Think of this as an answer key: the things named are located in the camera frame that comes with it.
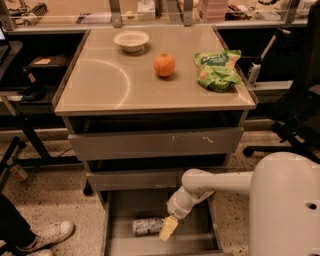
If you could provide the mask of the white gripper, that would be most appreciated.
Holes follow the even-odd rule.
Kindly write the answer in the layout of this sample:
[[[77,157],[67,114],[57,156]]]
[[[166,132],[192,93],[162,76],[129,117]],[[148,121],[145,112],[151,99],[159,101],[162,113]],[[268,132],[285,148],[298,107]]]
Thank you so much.
[[[172,195],[167,202],[167,211],[170,215],[164,219],[159,233],[159,239],[166,242],[178,226],[178,220],[184,219],[191,211],[191,200],[186,197]]]

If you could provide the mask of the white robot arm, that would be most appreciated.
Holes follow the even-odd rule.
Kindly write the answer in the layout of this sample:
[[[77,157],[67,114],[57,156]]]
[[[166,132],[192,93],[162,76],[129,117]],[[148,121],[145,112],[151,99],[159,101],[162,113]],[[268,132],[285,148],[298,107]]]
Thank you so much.
[[[218,191],[249,196],[248,256],[320,256],[320,164],[276,152],[250,172],[189,169],[167,201],[168,214],[182,220]]]

